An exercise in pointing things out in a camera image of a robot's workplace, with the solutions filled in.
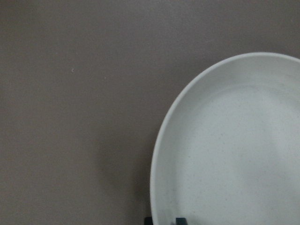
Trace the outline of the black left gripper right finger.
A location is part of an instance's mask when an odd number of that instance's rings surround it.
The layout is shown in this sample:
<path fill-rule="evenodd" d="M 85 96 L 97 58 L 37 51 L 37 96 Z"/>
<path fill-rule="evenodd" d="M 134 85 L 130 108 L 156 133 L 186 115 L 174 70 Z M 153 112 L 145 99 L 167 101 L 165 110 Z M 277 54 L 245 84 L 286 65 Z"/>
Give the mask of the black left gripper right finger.
<path fill-rule="evenodd" d="M 187 219 L 184 217 L 177 217 L 175 221 L 176 225 L 188 225 Z"/>

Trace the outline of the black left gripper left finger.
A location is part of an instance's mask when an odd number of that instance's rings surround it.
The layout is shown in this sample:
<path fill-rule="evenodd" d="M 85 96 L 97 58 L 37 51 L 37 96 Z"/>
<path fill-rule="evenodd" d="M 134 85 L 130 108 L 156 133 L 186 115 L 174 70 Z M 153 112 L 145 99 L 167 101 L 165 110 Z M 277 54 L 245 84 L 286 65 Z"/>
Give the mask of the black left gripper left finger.
<path fill-rule="evenodd" d="M 153 225 L 152 217 L 145 217 L 144 225 Z"/>

